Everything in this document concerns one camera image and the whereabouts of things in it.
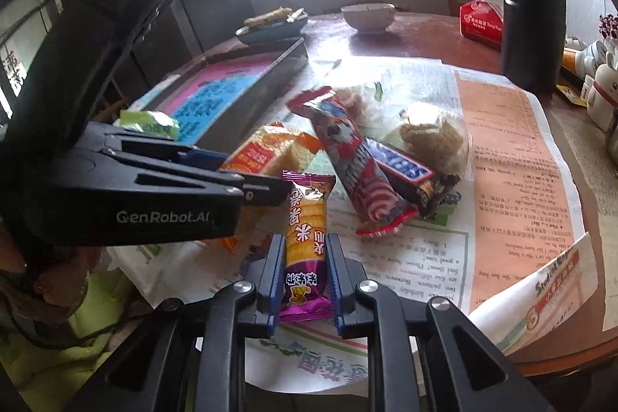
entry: red candy wrapper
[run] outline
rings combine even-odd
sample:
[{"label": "red candy wrapper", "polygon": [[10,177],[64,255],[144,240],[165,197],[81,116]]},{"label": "red candy wrapper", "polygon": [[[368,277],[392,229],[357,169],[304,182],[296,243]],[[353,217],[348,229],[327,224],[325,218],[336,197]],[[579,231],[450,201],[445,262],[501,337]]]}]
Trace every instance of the red candy wrapper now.
[{"label": "red candy wrapper", "polygon": [[288,109],[309,118],[317,138],[331,159],[335,171],[362,224],[359,236],[381,236],[397,232],[418,210],[392,188],[373,159],[367,141],[341,105],[330,86],[305,90],[287,103]]},{"label": "red candy wrapper", "polygon": [[331,301],[324,295],[326,270],[326,198],[334,175],[284,171],[290,180],[290,220],[285,235],[285,276],[281,322],[330,318]]}]

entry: orange newspaper page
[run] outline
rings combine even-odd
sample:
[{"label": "orange newspaper page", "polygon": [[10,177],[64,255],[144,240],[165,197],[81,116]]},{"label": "orange newspaper page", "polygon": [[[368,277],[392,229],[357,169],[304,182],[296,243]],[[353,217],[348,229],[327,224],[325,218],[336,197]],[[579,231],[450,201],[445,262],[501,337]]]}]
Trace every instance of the orange newspaper page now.
[{"label": "orange newspaper page", "polygon": [[474,310],[580,236],[574,236],[563,174],[526,93],[461,79],[458,88],[475,150]]}]

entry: bright window light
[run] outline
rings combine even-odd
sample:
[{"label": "bright window light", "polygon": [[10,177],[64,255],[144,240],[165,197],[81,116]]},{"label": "bright window light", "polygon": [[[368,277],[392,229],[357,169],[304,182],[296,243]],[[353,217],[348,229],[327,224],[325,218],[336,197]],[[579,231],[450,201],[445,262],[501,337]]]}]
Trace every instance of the bright window light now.
[{"label": "bright window light", "polygon": [[0,89],[0,105],[2,105],[2,108],[6,112],[6,115],[10,118],[13,115],[13,111],[10,109],[8,100],[6,99],[6,96],[4,96],[4,92],[2,92],[1,89]]},{"label": "bright window light", "polygon": [[[20,75],[22,79],[28,75],[23,63],[19,62],[15,68],[17,70],[17,74]],[[19,92],[22,90],[22,83],[11,77],[10,74],[8,74],[8,80],[10,81],[10,87],[13,89],[13,93],[15,96],[18,96]]]}]

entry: black cable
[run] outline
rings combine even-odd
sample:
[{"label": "black cable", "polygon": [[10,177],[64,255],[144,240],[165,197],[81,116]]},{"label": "black cable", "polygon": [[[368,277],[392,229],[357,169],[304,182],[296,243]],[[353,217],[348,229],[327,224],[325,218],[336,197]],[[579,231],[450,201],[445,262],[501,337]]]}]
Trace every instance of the black cable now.
[{"label": "black cable", "polygon": [[10,301],[6,297],[4,298],[4,304],[6,305],[11,322],[13,323],[13,325],[15,326],[19,334],[21,334],[28,342],[30,342],[33,346],[36,346],[41,349],[52,349],[52,350],[60,350],[60,351],[73,348],[75,346],[81,346],[82,344],[86,343],[90,339],[98,337],[98,335],[106,334],[107,332],[112,332],[116,328],[118,328],[121,325],[124,325],[127,322],[143,319],[151,314],[150,312],[147,312],[146,314],[139,314],[136,316],[127,316],[127,317],[123,316],[116,323],[112,323],[111,325],[107,325],[106,327],[103,327],[102,329],[99,329],[88,335],[85,335],[84,337],[80,337],[79,339],[76,339],[75,342],[72,344],[53,344],[49,342],[43,342],[41,340],[36,340],[35,338],[33,338],[28,332],[26,332],[20,326],[20,324],[15,319],[15,316],[13,315],[13,309],[11,308],[11,305],[10,305]]}]

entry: white rabbit figurine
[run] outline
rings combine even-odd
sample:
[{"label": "white rabbit figurine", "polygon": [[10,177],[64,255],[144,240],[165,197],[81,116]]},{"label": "white rabbit figurine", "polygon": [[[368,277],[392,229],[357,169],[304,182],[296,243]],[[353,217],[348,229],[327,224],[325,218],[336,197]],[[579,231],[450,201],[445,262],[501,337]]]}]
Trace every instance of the white rabbit figurine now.
[{"label": "white rabbit figurine", "polygon": [[594,83],[586,97],[588,115],[603,131],[610,127],[614,109],[618,107],[618,71],[607,64],[599,65]]}]

